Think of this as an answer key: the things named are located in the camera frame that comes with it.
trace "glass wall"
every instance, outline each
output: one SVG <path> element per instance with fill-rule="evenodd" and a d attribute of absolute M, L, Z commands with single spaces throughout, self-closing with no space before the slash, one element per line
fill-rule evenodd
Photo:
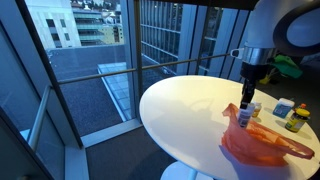
<path fill-rule="evenodd" d="M 80 136 L 136 118 L 125 109 L 132 102 L 128 74 L 100 78 L 132 68 L 121 14 L 127 5 L 119 0 L 26 0 L 26 5 Z M 123 93 L 126 100 L 119 98 Z"/>
<path fill-rule="evenodd" d="M 197 5 L 140 0 L 134 14 L 128 8 L 132 2 L 92 2 L 26 0 L 47 54 L 45 61 L 81 136 L 139 118 L 137 84 L 144 91 L 164 78 L 188 74 L 192 65 L 177 63 L 194 57 L 192 53 L 217 55 L 222 8 L 202 7 L 203 13 Z M 139 27 L 129 27 L 129 21 L 138 22 L 135 18 Z M 133 52 L 136 41 L 138 49 Z M 141 53 L 138 59 L 134 53 Z M 210 60 L 199 62 L 199 74 L 207 75 Z"/>

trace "white round table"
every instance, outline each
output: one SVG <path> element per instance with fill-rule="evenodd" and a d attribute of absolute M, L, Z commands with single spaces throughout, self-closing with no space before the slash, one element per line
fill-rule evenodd
<path fill-rule="evenodd" d="M 259 90 L 255 90 L 253 100 L 261 102 L 262 109 L 255 121 L 308 146 L 315 157 L 307 160 L 286 155 L 288 165 L 284 167 L 250 166 L 238 162 L 221 146 L 221 137 L 229 124 L 229 117 L 223 117 L 222 111 L 229 103 L 240 104 L 241 90 L 241 83 L 207 76 L 168 78 L 146 90 L 140 101 L 143 125 L 153 140 L 177 160 L 168 166 L 161 179 L 196 176 L 196 179 L 302 180 L 314 175 L 320 159 L 317 136 L 308 124 L 298 133 L 286 130 L 287 119 L 272 114 L 278 101 Z"/>

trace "gray floor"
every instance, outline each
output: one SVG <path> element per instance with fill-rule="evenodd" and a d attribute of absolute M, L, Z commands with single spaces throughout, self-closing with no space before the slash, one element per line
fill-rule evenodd
<path fill-rule="evenodd" d="M 277 99 L 294 98 L 297 104 L 306 103 L 312 119 L 309 125 L 320 137 L 320 61 L 305 63 L 301 69 L 304 73 L 299 79 L 276 75 L 271 83 L 258 84 L 257 89 Z M 87 148 L 87 158 L 92 180 L 159 180 L 164 169 L 175 161 L 143 127 Z M 311 179 L 320 179 L 319 172 Z"/>

